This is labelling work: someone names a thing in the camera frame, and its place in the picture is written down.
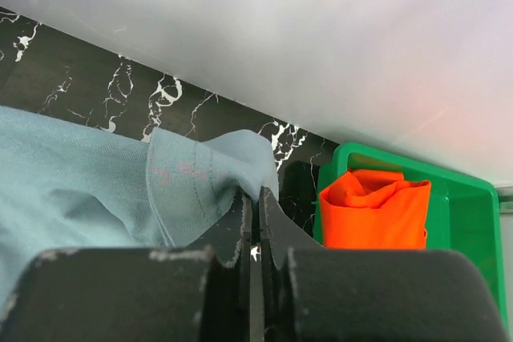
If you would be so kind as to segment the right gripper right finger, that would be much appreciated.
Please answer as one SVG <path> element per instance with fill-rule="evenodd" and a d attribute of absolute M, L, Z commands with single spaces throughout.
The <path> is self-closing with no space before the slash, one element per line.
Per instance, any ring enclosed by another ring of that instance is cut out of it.
<path fill-rule="evenodd" d="M 261 244 L 264 300 L 264 340 L 294 341 L 294 301 L 297 280 L 293 274 L 293 253 L 323 247 L 298 227 L 282 210 L 268 187 L 262 187 L 258 201 L 258 230 Z"/>

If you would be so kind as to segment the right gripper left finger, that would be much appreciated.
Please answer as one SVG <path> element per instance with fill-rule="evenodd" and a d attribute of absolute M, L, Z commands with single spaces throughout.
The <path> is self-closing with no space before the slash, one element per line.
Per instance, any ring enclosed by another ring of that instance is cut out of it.
<path fill-rule="evenodd" d="M 241 227 L 240 227 L 240 253 L 239 265 L 239 292 L 238 292 L 238 320 L 237 327 L 238 341 L 249 341 L 249 306 L 250 306 L 250 269 L 252 246 L 252 200 L 243 192 L 239 191 L 242 202 Z"/>

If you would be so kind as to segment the grey-blue t shirt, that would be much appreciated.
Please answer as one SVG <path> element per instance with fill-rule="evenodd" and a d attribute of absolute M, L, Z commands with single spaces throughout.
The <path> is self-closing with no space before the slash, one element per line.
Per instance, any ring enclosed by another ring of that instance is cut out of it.
<path fill-rule="evenodd" d="M 1 296 L 40 252 L 185 247 L 231 207 L 278 192 L 270 142 L 248 130 L 197 142 L 156 128 L 140 142 L 1 109 Z"/>

